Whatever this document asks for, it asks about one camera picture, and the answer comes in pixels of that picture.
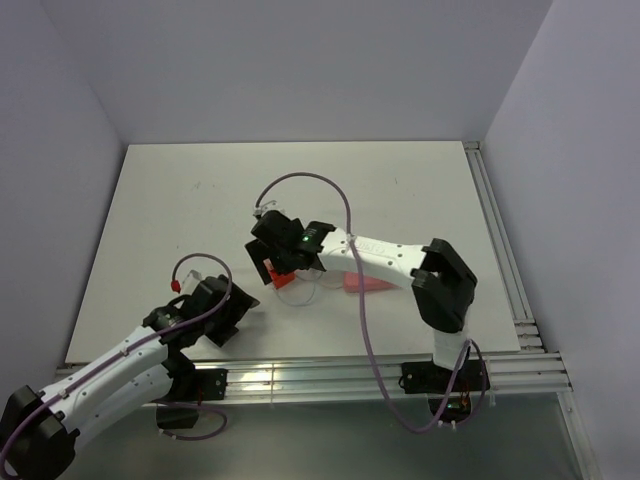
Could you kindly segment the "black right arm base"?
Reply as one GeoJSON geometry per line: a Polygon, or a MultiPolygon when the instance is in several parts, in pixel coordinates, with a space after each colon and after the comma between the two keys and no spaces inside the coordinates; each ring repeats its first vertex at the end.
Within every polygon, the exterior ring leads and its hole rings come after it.
{"type": "MultiPolygon", "coordinates": [[[[439,398],[428,400],[431,413],[436,415],[450,377],[451,371],[436,366],[432,361],[404,362],[401,364],[398,384],[407,395],[439,395],[439,398]]],[[[480,360],[465,361],[456,376],[440,420],[449,425],[467,420],[474,412],[471,396],[478,393],[482,400],[490,388],[486,365],[480,360]]]]}

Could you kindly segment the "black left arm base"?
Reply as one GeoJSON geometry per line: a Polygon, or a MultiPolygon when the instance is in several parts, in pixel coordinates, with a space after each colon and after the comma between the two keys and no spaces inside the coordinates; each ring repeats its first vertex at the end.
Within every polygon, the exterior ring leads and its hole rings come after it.
{"type": "Polygon", "coordinates": [[[169,393],[156,407],[156,425],[162,430],[191,429],[200,413],[184,404],[202,406],[222,401],[227,388],[228,370],[225,368],[194,369],[181,374],[173,382],[169,393]]]}

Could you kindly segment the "red cube adapter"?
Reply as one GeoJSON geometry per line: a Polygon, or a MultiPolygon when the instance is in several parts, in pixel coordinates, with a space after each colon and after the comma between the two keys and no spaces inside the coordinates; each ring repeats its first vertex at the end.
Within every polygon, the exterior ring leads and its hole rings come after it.
{"type": "Polygon", "coordinates": [[[275,290],[280,290],[296,280],[296,274],[294,272],[280,274],[275,270],[270,270],[269,275],[275,290]]]}

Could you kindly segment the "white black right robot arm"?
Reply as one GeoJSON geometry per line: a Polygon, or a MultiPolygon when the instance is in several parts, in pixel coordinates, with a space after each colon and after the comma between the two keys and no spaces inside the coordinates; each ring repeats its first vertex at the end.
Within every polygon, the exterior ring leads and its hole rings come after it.
{"type": "Polygon", "coordinates": [[[245,249],[266,285],[274,274],[317,270],[354,273],[410,291],[421,319],[434,331],[435,383],[452,390],[466,379],[466,315],[478,280],[449,242],[394,244],[329,223],[303,225],[277,210],[258,215],[251,235],[245,249]]]}

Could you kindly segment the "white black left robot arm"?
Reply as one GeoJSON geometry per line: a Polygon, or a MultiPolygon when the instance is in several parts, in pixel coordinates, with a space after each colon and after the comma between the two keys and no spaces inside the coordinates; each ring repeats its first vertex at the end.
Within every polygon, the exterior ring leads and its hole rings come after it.
{"type": "Polygon", "coordinates": [[[228,277],[207,277],[84,368],[39,390],[16,390],[1,418],[2,478],[58,478],[81,445],[146,403],[185,408],[222,398],[225,387],[207,385],[184,351],[202,337],[223,346],[258,304],[228,277]]]}

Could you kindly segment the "pink triangular power strip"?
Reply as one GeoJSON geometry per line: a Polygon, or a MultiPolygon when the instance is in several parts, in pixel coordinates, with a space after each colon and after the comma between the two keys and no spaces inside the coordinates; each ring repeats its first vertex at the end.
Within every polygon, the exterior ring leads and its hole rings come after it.
{"type": "Polygon", "coordinates": [[[345,292],[358,293],[360,287],[363,287],[365,292],[390,290],[395,288],[393,284],[373,277],[364,276],[363,280],[360,280],[357,273],[346,272],[344,274],[343,289],[345,292]]]}

